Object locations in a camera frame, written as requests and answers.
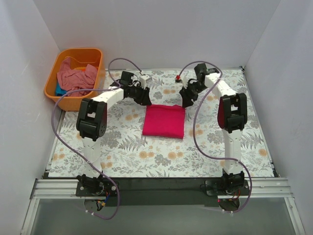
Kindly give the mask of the magenta t shirt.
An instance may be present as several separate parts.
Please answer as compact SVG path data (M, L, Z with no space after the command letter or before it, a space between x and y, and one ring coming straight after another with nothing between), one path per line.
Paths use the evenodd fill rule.
M183 139L185 109L179 105L147 106L142 135Z

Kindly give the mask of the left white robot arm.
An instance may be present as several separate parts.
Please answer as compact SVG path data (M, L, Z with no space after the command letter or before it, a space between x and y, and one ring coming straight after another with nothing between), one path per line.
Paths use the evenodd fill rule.
M76 129L82 138L87 162L84 173L77 179L82 187L94 196L103 194L112 186L104 182L100 161L100 138L107 129L108 110L125 98L131 98L142 106L151 105L150 89L147 87L149 80L149 75L144 74L136 78L133 73L124 71L121 78L113 82L107 91L81 101Z

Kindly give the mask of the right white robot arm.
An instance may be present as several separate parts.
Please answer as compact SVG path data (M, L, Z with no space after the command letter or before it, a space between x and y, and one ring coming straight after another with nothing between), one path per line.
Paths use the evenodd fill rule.
M211 190L231 195L244 186L247 172L241 161L241 136L247 123L247 97L223 81L223 72L217 66L212 65L209 69L205 61L195 61L194 64L194 79L182 74L176 76L176 82L182 83L179 91L182 106L192 106L203 91L213 93L219 99L217 122L224 137L223 173L217 181L211 180L206 184Z

